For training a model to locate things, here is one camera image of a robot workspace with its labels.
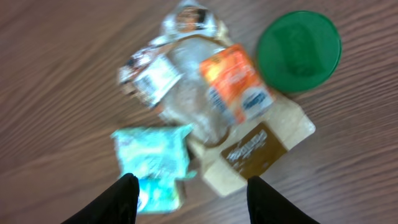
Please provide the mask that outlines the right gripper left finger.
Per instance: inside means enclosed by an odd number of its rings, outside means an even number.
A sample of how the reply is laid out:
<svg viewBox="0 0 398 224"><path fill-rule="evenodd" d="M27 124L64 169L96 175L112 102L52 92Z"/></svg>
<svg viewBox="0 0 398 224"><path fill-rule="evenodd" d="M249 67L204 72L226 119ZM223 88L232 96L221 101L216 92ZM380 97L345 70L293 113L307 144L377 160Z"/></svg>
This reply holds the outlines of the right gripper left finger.
<svg viewBox="0 0 398 224"><path fill-rule="evenodd" d="M135 224L138 198L138 178L125 174L62 224Z"/></svg>

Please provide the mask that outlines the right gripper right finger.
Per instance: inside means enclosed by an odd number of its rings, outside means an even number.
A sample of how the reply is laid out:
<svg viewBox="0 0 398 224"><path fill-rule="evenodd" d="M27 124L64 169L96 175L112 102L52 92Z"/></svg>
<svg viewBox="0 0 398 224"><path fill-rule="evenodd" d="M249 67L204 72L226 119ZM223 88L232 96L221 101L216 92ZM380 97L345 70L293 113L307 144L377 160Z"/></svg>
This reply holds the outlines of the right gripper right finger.
<svg viewBox="0 0 398 224"><path fill-rule="evenodd" d="M247 203L251 224L319 224L259 176L248 179Z"/></svg>

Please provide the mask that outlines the teal Kleenex tissue pack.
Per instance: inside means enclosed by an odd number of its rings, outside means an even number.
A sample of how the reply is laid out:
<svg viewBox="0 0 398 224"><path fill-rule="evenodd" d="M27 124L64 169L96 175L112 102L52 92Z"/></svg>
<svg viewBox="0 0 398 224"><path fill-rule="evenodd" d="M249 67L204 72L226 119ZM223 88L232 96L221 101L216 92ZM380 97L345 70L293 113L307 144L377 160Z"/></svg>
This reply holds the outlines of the teal Kleenex tissue pack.
<svg viewBox="0 0 398 224"><path fill-rule="evenodd" d="M139 214L172 213L178 210L184 201L183 185L176 180L139 179Z"/></svg>

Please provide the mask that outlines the teal snack packet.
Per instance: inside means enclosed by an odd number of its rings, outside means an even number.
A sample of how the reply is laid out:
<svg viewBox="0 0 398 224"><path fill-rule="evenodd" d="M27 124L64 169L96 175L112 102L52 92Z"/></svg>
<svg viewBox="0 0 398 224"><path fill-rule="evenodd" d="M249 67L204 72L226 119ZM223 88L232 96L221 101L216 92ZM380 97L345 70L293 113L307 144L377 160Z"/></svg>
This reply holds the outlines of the teal snack packet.
<svg viewBox="0 0 398 224"><path fill-rule="evenodd" d="M193 178L197 172L189 170L185 140L191 131L190 125L116 130L111 138L121 175L132 173L139 179Z"/></svg>

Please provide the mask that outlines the orange white small box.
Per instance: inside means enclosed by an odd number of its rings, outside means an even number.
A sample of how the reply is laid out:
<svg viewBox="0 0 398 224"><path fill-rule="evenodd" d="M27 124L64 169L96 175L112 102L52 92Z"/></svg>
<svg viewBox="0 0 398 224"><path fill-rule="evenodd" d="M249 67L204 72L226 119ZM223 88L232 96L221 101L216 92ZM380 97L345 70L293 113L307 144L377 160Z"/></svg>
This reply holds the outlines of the orange white small box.
<svg viewBox="0 0 398 224"><path fill-rule="evenodd" d="M202 61L200 73L235 123L264 114L275 102L242 45L234 44Z"/></svg>

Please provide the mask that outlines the brown white snack bag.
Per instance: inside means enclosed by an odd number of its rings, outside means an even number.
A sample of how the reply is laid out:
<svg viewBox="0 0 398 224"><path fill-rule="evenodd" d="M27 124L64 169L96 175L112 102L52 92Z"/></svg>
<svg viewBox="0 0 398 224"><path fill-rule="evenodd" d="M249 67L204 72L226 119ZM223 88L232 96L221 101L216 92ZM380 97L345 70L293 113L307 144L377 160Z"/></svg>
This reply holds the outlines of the brown white snack bag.
<svg viewBox="0 0 398 224"><path fill-rule="evenodd" d="M182 1L162 21L160 35L132 54L118 72L122 91L166 122L190 125L188 148L202 179L220 196L243 188L298 143L315 125L298 104L270 91L262 115L235 123L200 73L200 63L234 45L223 21L196 1Z"/></svg>

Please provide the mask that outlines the green lid jar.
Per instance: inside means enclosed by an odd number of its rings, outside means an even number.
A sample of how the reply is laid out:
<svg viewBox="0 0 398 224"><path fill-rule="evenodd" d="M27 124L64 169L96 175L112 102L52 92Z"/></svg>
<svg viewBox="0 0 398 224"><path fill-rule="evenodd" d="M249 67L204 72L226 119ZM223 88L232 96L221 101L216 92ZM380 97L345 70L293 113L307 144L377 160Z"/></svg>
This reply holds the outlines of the green lid jar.
<svg viewBox="0 0 398 224"><path fill-rule="evenodd" d="M256 45L265 82L284 93L308 91L337 69L343 43L332 21L313 11L292 11L273 21Z"/></svg>

